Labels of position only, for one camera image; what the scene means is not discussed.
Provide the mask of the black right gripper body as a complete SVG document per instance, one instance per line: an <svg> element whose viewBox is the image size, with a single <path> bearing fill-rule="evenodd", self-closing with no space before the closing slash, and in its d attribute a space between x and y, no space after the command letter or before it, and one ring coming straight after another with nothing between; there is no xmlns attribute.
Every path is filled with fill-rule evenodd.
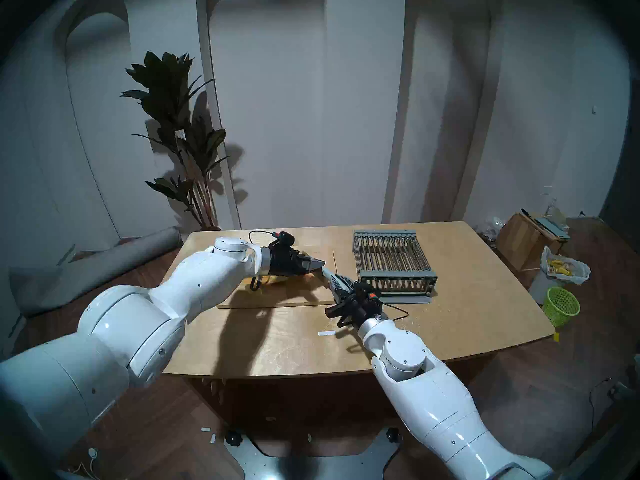
<svg viewBox="0 0 640 480"><path fill-rule="evenodd" d="M382 293L368 283L355 283L351 295L341 295L337 305L325 309L328 319L339 318L339 328L353 326L360 328L368 319L382 316Z"/></svg>

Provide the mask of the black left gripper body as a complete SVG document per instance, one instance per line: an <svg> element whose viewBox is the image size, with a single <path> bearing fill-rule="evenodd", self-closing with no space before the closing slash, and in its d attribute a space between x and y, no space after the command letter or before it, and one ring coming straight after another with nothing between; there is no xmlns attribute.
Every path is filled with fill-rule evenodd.
<svg viewBox="0 0 640 480"><path fill-rule="evenodd" d="M274 277L297 277L309 274L313 258L292 248L269 248L268 275Z"/></svg>

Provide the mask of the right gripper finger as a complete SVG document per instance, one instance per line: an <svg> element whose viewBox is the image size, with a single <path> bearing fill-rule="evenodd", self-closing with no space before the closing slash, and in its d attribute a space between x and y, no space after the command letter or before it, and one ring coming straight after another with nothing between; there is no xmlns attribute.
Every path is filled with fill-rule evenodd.
<svg viewBox="0 0 640 480"><path fill-rule="evenodd" d="M342 288L338 290L338 293L341 295L352 295L354 292L354 284L355 282L348 277L340 275L342 280Z"/></svg>
<svg viewBox="0 0 640 480"><path fill-rule="evenodd" d="M324 279L328 284L328 288L333 296L333 303L335 305L341 302L341 294L338 292L342 288L343 282L341 276L337 273L322 273Z"/></svg>

